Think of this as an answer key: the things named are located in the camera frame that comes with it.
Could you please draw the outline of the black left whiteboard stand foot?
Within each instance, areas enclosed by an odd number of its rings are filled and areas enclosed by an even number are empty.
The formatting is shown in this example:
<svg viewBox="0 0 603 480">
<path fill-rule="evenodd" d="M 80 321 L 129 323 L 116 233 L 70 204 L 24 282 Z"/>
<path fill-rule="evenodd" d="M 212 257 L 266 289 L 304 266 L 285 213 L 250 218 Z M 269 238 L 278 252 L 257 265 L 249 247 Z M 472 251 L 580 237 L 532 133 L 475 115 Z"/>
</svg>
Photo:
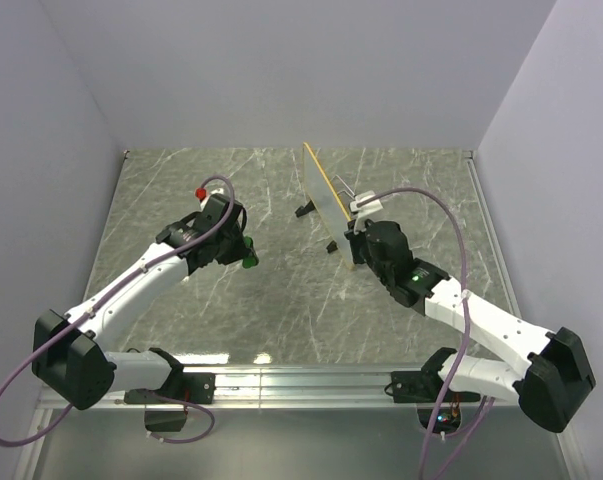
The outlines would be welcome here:
<svg viewBox="0 0 603 480">
<path fill-rule="evenodd" d="M 295 210 L 295 216 L 301 218 L 315 210 L 315 205 L 312 201 L 307 202 L 305 205 L 299 206 Z"/>
</svg>

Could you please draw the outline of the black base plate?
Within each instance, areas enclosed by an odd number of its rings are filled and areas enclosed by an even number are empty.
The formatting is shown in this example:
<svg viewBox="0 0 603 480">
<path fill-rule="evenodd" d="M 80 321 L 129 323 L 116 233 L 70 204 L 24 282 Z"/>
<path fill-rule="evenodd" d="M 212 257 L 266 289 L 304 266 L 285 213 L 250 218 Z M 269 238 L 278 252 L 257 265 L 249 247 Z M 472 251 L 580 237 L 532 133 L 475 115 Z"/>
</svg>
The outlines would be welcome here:
<svg viewBox="0 0 603 480">
<path fill-rule="evenodd" d="M 396 404 L 434 403 L 444 381 L 434 373 L 420 370 L 392 371 L 384 393 Z"/>
<path fill-rule="evenodd" d="M 136 389 L 124 394 L 125 404 L 158 404 L 162 401 L 185 401 L 211 405 L 216 375 L 211 372 L 180 372 L 171 374 L 156 390 Z"/>
</svg>

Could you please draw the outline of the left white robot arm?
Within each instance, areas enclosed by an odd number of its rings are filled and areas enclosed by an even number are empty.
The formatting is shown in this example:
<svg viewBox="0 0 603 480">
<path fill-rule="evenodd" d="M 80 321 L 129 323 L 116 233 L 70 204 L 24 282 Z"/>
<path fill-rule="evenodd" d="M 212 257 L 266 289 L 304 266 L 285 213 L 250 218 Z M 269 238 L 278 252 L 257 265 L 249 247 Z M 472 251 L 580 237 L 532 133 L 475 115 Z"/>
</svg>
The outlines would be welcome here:
<svg viewBox="0 0 603 480">
<path fill-rule="evenodd" d="M 184 366 L 173 355 L 160 348 L 116 352 L 114 341 L 156 297 L 210 263 L 257 265 L 246 225 L 244 206 L 213 191 L 201 210 L 165 227 L 108 287 L 65 315 L 48 310 L 37 319 L 33 373 L 78 410 L 118 391 L 147 390 L 161 402 L 184 399 Z"/>
</svg>

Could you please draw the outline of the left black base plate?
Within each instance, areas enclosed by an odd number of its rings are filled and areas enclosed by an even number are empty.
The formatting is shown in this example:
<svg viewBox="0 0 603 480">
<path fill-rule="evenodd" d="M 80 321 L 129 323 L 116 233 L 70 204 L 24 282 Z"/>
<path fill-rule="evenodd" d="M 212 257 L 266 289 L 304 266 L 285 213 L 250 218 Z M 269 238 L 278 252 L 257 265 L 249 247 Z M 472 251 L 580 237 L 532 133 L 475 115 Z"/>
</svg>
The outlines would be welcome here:
<svg viewBox="0 0 603 480">
<path fill-rule="evenodd" d="M 125 404 L 158 404 L 162 401 L 185 401 L 211 405 L 216 375 L 211 372 L 180 372 L 171 374 L 156 390 L 136 389 L 124 394 Z"/>
</svg>

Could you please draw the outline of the black whiteboard stand foot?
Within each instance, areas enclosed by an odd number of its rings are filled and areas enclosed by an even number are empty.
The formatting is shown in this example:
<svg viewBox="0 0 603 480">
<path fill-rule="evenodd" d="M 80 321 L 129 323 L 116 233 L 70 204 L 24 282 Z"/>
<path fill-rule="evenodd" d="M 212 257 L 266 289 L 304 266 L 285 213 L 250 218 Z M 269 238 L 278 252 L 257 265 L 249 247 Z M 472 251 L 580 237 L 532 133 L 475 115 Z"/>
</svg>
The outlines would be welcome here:
<svg viewBox="0 0 603 480">
<path fill-rule="evenodd" d="M 295 216 L 301 218 L 315 210 L 315 205 L 312 201 L 307 202 L 305 205 L 299 206 L 295 210 Z"/>
<path fill-rule="evenodd" d="M 326 247 L 326 251 L 328 254 L 331 254 L 337 250 L 338 250 L 338 245 L 334 240 L 332 240 Z"/>
</svg>

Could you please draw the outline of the orange framed whiteboard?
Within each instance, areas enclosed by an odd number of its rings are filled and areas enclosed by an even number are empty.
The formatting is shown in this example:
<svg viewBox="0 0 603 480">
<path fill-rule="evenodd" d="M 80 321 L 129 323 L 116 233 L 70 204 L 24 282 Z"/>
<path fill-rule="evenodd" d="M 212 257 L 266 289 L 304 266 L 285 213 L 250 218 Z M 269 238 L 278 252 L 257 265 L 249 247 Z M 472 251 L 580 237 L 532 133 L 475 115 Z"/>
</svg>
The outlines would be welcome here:
<svg viewBox="0 0 603 480">
<path fill-rule="evenodd" d="M 340 254 L 344 265 L 349 270 L 353 270 L 355 264 L 349 241 L 345 237 L 348 223 L 351 221 L 350 214 L 339 198 L 337 190 L 315 151 L 307 142 L 302 144 L 302 157 L 302 171 L 307 196 L 313 202 L 315 210 L 329 233 L 330 241 L 335 243 L 336 253 Z"/>
</svg>

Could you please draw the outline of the black right whiteboard stand foot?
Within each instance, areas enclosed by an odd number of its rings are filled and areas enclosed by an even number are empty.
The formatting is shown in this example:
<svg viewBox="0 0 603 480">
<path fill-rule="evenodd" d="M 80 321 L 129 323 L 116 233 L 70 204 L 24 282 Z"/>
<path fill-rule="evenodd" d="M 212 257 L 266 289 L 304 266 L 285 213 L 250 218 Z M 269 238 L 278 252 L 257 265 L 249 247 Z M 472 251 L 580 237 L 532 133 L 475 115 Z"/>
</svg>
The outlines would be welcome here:
<svg viewBox="0 0 603 480">
<path fill-rule="evenodd" d="M 332 240 L 326 247 L 326 251 L 328 254 L 331 254 L 337 250 L 338 250 L 338 245 L 334 240 Z"/>
</svg>

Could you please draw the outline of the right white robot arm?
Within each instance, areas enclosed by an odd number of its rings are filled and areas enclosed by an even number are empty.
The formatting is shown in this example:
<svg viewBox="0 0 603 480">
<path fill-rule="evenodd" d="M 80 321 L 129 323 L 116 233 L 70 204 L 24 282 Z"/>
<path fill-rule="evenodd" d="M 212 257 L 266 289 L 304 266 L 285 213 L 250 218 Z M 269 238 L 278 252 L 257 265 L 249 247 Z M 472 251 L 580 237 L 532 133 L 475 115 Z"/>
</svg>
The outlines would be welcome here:
<svg viewBox="0 0 603 480">
<path fill-rule="evenodd" d="M 495 356 L 440 349 L 422 368 L 425 393 L 436 400 L 468 392 L 515 402 L 541 428 L 564 431 L 596 386 L 582 339 L 566 327 L 553 332 L 530 324 L 415 257 L 397 223 L 374 219 L 382 208 L 372 191 L 351 201 L 354 218 L 345 237 L 354 262 L 367 265 L 397 303 L 467 334 Z"/>
</svg>

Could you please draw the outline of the green whiteboard eraser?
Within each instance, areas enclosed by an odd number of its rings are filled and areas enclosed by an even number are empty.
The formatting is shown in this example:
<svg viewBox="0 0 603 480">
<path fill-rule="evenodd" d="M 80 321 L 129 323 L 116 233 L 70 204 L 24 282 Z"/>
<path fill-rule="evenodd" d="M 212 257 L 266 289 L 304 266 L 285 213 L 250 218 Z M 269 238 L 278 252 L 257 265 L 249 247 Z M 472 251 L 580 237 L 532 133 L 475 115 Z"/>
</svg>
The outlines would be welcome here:
<svg viewBox="0 0 603 480">
<path fill-rule="evenodd" d="M 245 235 L 243 237 L 245 246 L 245 255 L 242 258 L 242 267 L 250 269 L 259 264 L 259 258 L 254 247 L 254 241 L 251 237 Z"/>
</svg>

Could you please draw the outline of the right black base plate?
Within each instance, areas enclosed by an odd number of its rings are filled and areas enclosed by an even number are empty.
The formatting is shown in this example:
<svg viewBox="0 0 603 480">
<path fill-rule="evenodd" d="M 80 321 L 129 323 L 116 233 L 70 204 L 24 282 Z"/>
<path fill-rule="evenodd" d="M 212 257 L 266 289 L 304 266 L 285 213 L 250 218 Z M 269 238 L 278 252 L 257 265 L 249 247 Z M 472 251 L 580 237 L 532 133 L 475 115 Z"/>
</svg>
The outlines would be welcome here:
<svg viewBox="0 0 603 480">
<path fill-rule="evenodd" d="M 420 370 L 392 371 L 384 393 L 396 404 L 434 403 L 444 381 L 434 373 Z"/>
</svg>

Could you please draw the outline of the aluminium mounting rail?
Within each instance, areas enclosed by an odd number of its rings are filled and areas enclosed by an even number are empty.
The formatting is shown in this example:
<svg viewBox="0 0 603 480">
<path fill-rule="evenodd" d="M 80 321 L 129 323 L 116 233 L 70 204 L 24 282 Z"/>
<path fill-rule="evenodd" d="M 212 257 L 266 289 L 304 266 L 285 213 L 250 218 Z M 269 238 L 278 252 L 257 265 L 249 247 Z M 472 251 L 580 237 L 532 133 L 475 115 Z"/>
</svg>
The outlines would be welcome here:
<svg viewBox="0 0 603 480">
<path fill-rule="evenodd" d="M 454 393 L 462 404 L 478 403 L 481 397 L 493 397 L 497 405 L 517 405 L 519 396 L 514 389 L 519 380 L 510 367 L 501 362 L 470 360 L 470 367 L 460 367 L 444 404 L 449 404 Z M 312 408 L 377 408 L 393 405 L 393 399 L 384 393 L 392 371 L 420 370 L 408 365 L 188 365 L 184 372 L 211 372 L 216 375 L 212 408 L 256 409 L 312 409 Z M 88 408 L 142 408 L 159 404 L 125 404 L 124 394 L 129 387 L 114 387 L 107 393 L 89 398 Z"/>
</svg>

